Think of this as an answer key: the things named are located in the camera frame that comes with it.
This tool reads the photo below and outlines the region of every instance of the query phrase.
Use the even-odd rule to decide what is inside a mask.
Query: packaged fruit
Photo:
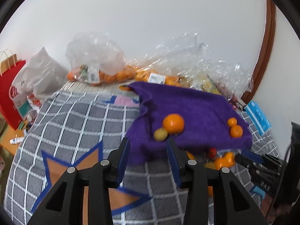
[[[67,74],[67,80],[71,82],[86,82],[93,86],[99,86],[101,84],[122,83],[127,80],[133,80],[135,76],[135,68],[129,65],[125,66],[123,70],[117,72],[115,75],[108,75],[92,66],[81,65]]]

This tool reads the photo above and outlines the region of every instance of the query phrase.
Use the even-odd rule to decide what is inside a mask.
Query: yellow fruit
[[[164,128],[156,129],[154,132],[154,139],[156,141],[164,141],[168,136],[168,132]]]
[[[196,158],[194,157],[194,155],[188,151],[186,151],[188,158],[196,160]]]

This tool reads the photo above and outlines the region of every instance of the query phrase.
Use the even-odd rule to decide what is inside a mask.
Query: blue gripper pad
[[[172,148],[171,142],[170,140],[167,140],[167,154],[168,154],[168,159],[171,165],[171,170],[172,170],[172,174],[173,174],[173,178],[175,183],[177,184],[178,187],[181,186],[181,178],[179,175],[179,165],[176,159],[176,155],[174,153],[174,150]]]
[[[247,157],[248,159],[258,163],[258,164],[262,164],[263,163],[263,159],[261,158],[260,155],[257,155],[251,151],[248,150],[242,150],[242,156]]]
[[[127,166],[127,162],[128,162],[128,156],[129,156],[129,151],[130,151],[130,141],[129,139],[127,139],[122,155],[120,157],[119,163],[118,163],[118,176],[117,176],[117,184],[118,186],[120,185],[120,183],[123,181],[124,178],[124,174],[125,174],[125,169]]]

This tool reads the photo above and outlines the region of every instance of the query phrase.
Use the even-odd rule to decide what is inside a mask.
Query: red fruit
[[[206,153],[206,157],[209,159],[214,159],[216,155],[217,155],[217,149],[214,147],[211,147]]]

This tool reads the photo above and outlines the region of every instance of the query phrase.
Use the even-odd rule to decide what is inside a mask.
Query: black device
[[[300,125],[292,123],[289,161],[243,150],[235,161],[248,168],[251,181],[275,198],[274,207],[292,205],[300,195]]]
[[[84,170],[68,168],[38,206],[28,225],[82,224],[84,186],[89,186],[88,224],[113,225],[108,188],[117,188],[121,183],[129,149],[130,142],[124,138],[119,149],[112,151],[107,160]],[[189,189],[184,225],[207,225],[208,186],[213,186],[215,225],[267,225],[259,208],[229,168],[219,171],[205,168],[196,160],[190,160],[173,139],[168,139],[167,154],[176,184]]]

